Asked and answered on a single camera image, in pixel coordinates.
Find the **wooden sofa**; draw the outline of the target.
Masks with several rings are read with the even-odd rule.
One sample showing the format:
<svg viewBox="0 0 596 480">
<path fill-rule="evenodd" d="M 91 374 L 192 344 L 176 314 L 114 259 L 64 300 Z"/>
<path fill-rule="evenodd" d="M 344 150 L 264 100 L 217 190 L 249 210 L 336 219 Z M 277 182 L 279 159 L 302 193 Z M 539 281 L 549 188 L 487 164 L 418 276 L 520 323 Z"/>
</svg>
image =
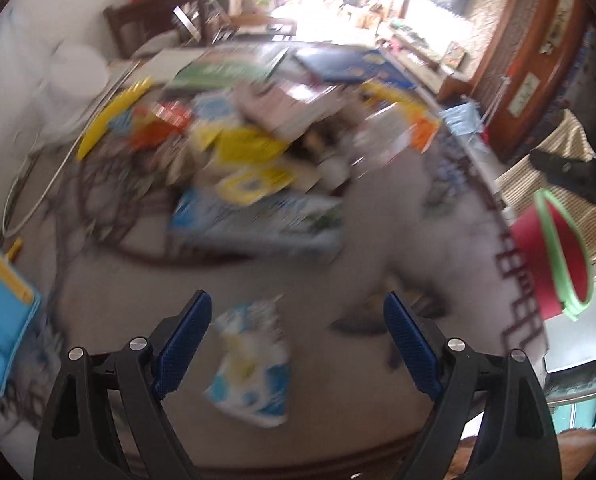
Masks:
<svg viewBox="0 0 596 480">
<path fill-rule="evenodd" d="M 275 12 L 284 0 L 210 0 L 212 26 L 217 35 L 252 40 L 286 40 L 297 34 L 298 24 Z"/>
</svg>

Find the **orange snack bag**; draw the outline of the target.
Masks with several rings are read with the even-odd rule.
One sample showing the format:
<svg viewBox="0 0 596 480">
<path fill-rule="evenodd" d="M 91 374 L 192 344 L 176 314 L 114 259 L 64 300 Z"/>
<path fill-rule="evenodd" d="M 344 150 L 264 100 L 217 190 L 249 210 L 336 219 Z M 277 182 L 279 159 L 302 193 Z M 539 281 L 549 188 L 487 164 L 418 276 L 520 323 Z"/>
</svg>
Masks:
<svg viewBox="0 0 596 480">
<path fill-rule="evenodd" d="M 133 152 L 159 148 L 173 136 L 182 136 L 192 119 L 191 105 L 182 101 L 135 106 L 130 115 L 129 148 Z"/>
</svg>

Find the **yellow juice carton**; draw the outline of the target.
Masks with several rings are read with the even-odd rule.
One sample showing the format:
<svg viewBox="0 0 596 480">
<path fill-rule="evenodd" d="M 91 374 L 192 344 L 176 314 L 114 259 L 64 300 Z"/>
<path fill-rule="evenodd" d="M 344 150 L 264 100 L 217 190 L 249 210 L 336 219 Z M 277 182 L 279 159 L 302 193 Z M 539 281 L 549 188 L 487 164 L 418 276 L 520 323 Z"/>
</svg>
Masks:
<svg viewBox="0 0 596 480">
<path fill-rule="evenodd" d="M 394 87 L 379 79 L 362 82 L 361 89 L 374 105 L 394 105 L 405 122 L 413 128 L 412 147 L 420 153 L 427 151 L 441 126 L 440 118 L 432 113 L 427 104 L 411 90 Z"/>
</svg>

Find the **wooden TV cabinet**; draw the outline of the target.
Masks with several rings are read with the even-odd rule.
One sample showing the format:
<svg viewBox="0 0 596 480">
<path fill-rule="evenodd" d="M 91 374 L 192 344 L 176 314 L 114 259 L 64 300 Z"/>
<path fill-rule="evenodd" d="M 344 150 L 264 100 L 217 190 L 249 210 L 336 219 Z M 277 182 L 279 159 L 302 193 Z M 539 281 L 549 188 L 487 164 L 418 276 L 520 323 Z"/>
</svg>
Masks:
<svg viewBox="0 0 596 480">
<path fill-rule="evenodd" d="M 454 96 L 470 96 L 472 83 L 467 76 L 438 61 L 422 47 L 415 46 L 401 30 L 393 29 L 388 22 L 378 26 L 376 40 L 437 101 L 445 102 Z"/>
</svg>

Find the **yellow medicine box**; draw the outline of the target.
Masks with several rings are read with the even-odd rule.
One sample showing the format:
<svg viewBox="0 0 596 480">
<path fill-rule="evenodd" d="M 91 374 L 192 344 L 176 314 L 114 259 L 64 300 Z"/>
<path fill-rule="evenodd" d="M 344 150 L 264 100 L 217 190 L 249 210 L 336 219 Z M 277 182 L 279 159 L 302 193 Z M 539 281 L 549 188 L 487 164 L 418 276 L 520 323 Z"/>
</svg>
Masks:
<svg viewBox="0 0 596 480">
<path fill-rule="evenodd" d="M 221 200 L 248 207 L 296 181 L 285 159 L 288 148 L 257 127 L 226 128 L 208 145 L 208 162 L 200 175 Z"/>
</svg>

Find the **dark wooden chair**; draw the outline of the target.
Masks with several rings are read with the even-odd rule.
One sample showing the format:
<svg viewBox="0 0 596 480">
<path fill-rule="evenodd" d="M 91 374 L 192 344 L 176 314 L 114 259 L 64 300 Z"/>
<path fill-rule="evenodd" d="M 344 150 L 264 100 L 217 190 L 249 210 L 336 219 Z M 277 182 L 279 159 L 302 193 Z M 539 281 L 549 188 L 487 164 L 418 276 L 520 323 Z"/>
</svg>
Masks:
<svg viewBox="0 0 596 480">
<path fill-rule="evenodd" d="M 174 10 L 185 4 L 194 4 L 199 14 L 198 32 L 191 36 L 202 47 L 208 46 L 207 0 L 141 0 L 125 6 L 107 6 L 103 16 L 120 58 L 127 60 L 148 39 L 176 29 L 179 19 Z"/>
</svg>

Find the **yellow plastic ruler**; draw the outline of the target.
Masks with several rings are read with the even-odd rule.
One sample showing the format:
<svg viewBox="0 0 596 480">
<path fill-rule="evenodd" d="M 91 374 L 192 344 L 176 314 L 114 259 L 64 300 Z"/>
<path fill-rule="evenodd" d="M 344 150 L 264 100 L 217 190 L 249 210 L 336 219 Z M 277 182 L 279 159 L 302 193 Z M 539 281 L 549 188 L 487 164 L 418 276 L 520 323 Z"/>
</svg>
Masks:
<svg viewBox="0 0 596 480">
<path fill-rule="evenodd" d="M 139 98 L 153 87 L 153 79 L 144 78 L 132 84 L 127 89 L 122 90 L 110 101 L 105 104 L 100 112 L 93 117 L 92 122 L 85 127 L 81 140 L 79 142 L 76 159 L 78 162 L 85 159 L 89 152 L 95 148 L 96 144 L 102 140 L 102 137 L 108 129 L 109 122 L 120 114 L 128 110 Z"/>
</svg>

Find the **blue plastic bag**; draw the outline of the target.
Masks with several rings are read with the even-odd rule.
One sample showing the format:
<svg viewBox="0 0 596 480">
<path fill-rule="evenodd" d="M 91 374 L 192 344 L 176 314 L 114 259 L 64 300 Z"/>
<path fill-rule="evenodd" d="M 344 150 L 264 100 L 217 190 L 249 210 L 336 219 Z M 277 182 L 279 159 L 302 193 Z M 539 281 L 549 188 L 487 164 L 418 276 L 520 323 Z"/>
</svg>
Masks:
<svg viewBox="0 0 596 480">
<path fill-rule="evenodd" d="M 484 131 L 479 107 L 472 101 L 442 110 L 440 117 L 454 136 L 473 136 Z"/>
</svg>

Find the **blue white toothpaste box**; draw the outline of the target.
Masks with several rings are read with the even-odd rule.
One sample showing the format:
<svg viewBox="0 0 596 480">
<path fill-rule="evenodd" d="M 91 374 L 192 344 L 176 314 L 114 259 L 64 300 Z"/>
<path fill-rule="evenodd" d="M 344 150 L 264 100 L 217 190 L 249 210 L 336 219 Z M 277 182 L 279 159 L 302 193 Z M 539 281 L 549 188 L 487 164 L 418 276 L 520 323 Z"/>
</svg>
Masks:
<svg viewBox="0 0 596 480">
<path fill-rule="evenodd" d="M 190 188 L 172 214 L 170 232 L 185 246 L 225 254 L 330 261 L 343 245 L 343 203 L 280 192 L 238 206 L 208 188 Z"/>
</svg>

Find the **clear plastic bottle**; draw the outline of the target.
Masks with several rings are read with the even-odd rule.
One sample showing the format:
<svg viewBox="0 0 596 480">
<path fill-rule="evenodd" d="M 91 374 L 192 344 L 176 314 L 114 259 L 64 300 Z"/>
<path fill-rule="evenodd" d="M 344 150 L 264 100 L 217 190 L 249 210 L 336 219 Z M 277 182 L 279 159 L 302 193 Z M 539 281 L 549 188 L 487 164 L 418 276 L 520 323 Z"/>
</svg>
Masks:
<svg viewBox="0 0 596 480">
<path fill-rule="evenodd" d="M 411 144 L 413 124 L 400 103 L 369 115 L 351 138 L 353 174 L 362 177 L 387 166 Z"/>
</svg>

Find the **red green trash bin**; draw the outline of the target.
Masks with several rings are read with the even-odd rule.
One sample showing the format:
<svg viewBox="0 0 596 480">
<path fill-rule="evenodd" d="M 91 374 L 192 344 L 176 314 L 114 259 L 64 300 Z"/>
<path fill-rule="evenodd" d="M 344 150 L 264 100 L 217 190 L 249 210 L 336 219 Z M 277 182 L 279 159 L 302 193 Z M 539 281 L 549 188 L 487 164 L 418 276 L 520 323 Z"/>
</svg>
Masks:
<svg viewBox="0 0 596 480">
<path fill-rule="evenodd" d="M 510 232 L 526 261 L 542 318 L 564 315 L 575 322 L 592 301 L 593 277 L 586 244 L 567 209 L 540 188 Z"/>
</svg>

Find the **white blue milk carton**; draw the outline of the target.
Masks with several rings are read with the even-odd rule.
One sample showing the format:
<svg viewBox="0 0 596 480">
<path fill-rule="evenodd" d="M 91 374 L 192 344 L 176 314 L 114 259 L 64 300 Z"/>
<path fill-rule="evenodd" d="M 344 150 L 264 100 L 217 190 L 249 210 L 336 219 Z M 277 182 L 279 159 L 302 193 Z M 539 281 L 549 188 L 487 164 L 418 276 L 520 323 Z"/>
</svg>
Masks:
<svg viewBox="0 0 596 480">
<path fill-rule="evenodd" d="M 191 108 L 197 118 L 210 120 L 210 122 L 238 124 L 241 121 L 239 111 L 232 99 L 232 93 L 228 90 L 199 93 L 194 97 Z"/>
</svg>

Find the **blue book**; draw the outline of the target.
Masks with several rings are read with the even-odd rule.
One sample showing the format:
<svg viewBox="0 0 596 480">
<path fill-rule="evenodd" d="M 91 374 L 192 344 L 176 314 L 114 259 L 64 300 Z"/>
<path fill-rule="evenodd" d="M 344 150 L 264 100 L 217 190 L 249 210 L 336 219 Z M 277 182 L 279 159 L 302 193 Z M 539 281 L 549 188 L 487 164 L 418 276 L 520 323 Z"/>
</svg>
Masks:
<svg viewBox="0 0 596 480">
<path fill-rule="evenodd" d="M 308 72 L 322 82 L 361 84 L 369 79 L 378 79 L 404 90 L 416 87 L 405 70 L 380 49 L 329 44 L 303 47 L 293 55 Z"/>
</svg>

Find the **blue white snack wrapper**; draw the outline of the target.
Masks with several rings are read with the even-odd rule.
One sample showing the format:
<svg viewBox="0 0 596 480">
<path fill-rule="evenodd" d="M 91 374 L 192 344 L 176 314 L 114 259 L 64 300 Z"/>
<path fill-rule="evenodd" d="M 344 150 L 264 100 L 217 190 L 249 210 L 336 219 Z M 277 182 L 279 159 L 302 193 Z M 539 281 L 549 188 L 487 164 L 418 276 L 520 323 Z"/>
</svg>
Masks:
<svg viewBox="0 0 596 480">
<path fill-rule="evenodd" d="M 206 399 L 223 414 L 260 428 L 287 420 L 290 351 L 277 300 L 240 304 L 212 323 L 224 350 Z"/>
</svg>

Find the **white desk lamp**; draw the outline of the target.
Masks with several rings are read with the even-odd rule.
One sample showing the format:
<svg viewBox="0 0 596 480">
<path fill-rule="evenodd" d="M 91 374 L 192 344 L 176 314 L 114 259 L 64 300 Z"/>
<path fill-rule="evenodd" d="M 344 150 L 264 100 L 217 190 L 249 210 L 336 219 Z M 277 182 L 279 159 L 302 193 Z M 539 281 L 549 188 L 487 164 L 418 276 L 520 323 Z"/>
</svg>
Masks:
<svg viewBox="0 0 596 480">
<path fill-rule="evenodd" d="M 22 116 L 46 143 L 69 136 L 107 89 L 107 61 L 87 44 L 51 44 L 14 9 L 6 14 L 6 24 L 13 39 L 16 75 L 30 92 Z"/>
</svg>

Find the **pink Pocky box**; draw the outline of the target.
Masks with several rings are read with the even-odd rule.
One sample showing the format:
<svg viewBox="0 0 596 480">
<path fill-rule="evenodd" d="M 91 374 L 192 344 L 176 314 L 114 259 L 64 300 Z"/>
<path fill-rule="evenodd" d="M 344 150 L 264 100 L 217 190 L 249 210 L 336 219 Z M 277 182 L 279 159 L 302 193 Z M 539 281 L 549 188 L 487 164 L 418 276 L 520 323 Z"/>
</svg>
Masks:
<svg viewBox="0 0 596 480">
<path fill-rule="evenodd" d="M 243 117 L 286 143 L 295 142 L 315 122 L 345 106 L 345 97 L 335 86 L 312 87 L 289 80 L 242 81 L 232 96 Z"/>
</svg>

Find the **green textbook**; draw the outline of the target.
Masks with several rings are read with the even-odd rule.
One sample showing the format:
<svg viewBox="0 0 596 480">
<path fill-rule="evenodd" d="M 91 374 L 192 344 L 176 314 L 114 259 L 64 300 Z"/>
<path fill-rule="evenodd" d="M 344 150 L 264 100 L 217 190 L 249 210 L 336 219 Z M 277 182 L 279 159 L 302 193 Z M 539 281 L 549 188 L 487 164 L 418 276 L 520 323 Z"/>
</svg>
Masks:
<svg viewBox="0 0 596 480">
<path fill-rule="evenodd" d="M 233 88 L 242 81 L 263 81 L 289 52 L 282 44 L 223 44 L 181 68 L 167 87 L 214 90 Z"/>
</svg>

